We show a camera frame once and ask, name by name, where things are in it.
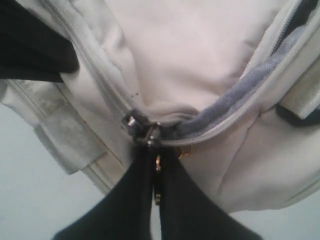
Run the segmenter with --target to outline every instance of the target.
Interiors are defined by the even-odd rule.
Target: white backpack
[[[19,2],[73,43],[80,68],[59,84],[0,81],[0,101],[69,174],[107,194],[133,146],[158,143],[228,213],[319,189],[320,124],[301,126],[320,105],[317,1]]]

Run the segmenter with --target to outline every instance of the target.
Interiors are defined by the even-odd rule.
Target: gray fabric lining
[[[222,95],[213,105],[190,120],[183,121],[175,127],[175,131],[168,131],[166,139],[188,139],[197,137],[214,128],[228,116],[238,110],[262,85],[277,65],[285,58],[306,26],[297,27],[284,39],[278,50],[265,62],[253,68],[240,79],[229,91]]]

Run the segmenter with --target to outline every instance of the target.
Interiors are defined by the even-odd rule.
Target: wall
[[[78,172],[66,175],[30,126],[0,106],[0,239],[49,240],[103,198]],[[283,210],[232,215],[265,240],[320,239],[320,192]]]

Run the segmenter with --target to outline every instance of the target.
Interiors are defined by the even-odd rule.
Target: black fabric
[[[161,168],[163,240],[261,239],[213,204],[193,182],[173,151],[165,152]]]
[[[276,114],[287,123],[297,128],[311,127],[320,124],[320,110],[318,109],[310,113],[305,119],[301,119],[285,107],[278,105],[276,107]]]
[[[79,62],[73,45],[15,0],[0,0],[0,79],[62,82]]]
[[[131,167],[87,215],[54,240],[150,240],[152,179],[160,154],[163,240],[260,240],[214,205],[189,177],[175,152],[142,148]]]
[[[153,166],[141,151],[108,196],[54,240],[151,240]]]

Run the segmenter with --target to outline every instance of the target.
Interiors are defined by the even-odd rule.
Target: white zipper
[[[95,79],[96,83],[99,84],[99,88],[103,90],[102,96],[106,104],[114,110],[114,114],[123,118],[128,114],[133,106],[130,106],[127,101],[121,96],[121,94],[115,89],[115,87],[107,82],[107,86],[102,82],[102,79],[107,80],[111,75],[106,71],[101,59],[94,54],[95,50],[88,41],[86,41],[85,36],[83,36],[82,31],[77,27],[76,24],[72,24],[72,19],[68,18],[68,15],[63,9],[59,8],[54,0],[41,0],[44,7],[51,13],[51,15],[56,19],[64,30],[72,37],[72,42],[76,45],[78,54],[80,53],[85,60],[85,66],[88,68],[92,77]]]
[[[63,26],[63,28],[72,37],[72,41],[76,45],[78,52],[85,59],[86,67],[90,71],[91,75],[94,77],[95,81],[103,89],[104,92],[102,93],[102,96],[104,97],[105,102],[108,104],[108,106],[110,106],[111,104],[112,109],[116,111],[114,112],[114,114],[116,114],[117,117],[119,117],[118,119],[122,119],[135,107],[130,105],[125,100],[125,98],[119,94],[119,92],[115,89],[112,83],[108,82],[106,86],[101,81],[101,79],[105,79],[106,81],[108,81],[108,78],[105,76],[110,76],[110,73],[106,71],[106,69],[100,62],[100,58],[96,56],[94,47],[90,46],[90,43],[86,41],[85,36],[82,34],[81,29],[79,29],[79,27],[77,27],[76,24],[73,24],[72,20],[69,20],[67,14],[63,10],[61,10],[59,7],[57,7],[54,0],[41,0],[41,1],[44,3],[48,11],[51,12],[52,16],[57,21],[59,21],[59,23]],[[285,18],[284,24],[282,25],[284,29],[279,33],[278,39],[281,39],[281,37],[283,36],[284,31],[286,30],[286,26],[289,25],[290,20],[292,19],[292,16],[295,13],[295,10],[297,10],[297,8],[299,7],[299,4],[300,4],[300,1],[297,1],[295,6],[291,9],[291,14],[289,14]],[[269,86],[272,85],[273,82],[275,82],[278,79],[279,74],[285,69],[287,64],[292,61],[293,57],[297,54],[298,50],[301,49],[301,47],[305,44],[307,39],[310,38],[311,36],[310,32],[311,31],[309,31],[309,36],[306,36],[306,33],[303,34],[304,37],[301,37],[303,38],[303,40],[301,40],[301,38],[298,40],[298,42],[293,46],[291,51],[287,54],[285,59],[277,66],[277,68],[268,77],[268,79],[265,80],[262,86],[234,114],[230,115],[223,122],[216,125],[214,128],[210,129],[209,131],[207,131],[202,135],[192,137],[189,139],[162,140],[161,144],[163,146],[168,146],[168,147],[180,147],[185,145],[197,144],[215,137],[216,135],[220,134],[225,129],[230,127],[232,124],[234,124],[241,116],[243,116],[251,108],[251,106],[257,101],[257,99],[259,99],[259,97],[266,92]]]

